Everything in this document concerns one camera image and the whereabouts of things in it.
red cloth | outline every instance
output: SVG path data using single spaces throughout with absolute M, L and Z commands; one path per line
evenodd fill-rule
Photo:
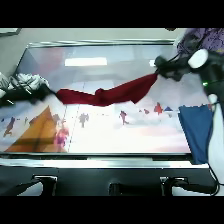
M 63 104 L 89 104 L 104 107 L 113 103 L 127 101 L 137 103 L 148 93 L 156 80 L 157 74 L 151 74 L 112 89 L 98 89 L 95 95 L 69 89 L 60 89 L 56 93 L 56 96 Z

purple cloth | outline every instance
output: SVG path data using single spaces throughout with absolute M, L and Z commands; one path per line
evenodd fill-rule
M 177 46 L 178 53 L 192 54 L 199 49 L 224 54 L 224 28 L 188 28 Z

blue tent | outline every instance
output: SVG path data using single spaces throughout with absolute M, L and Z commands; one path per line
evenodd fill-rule
M 173 111 L 170 107 L 167 107 L 164 111 Z

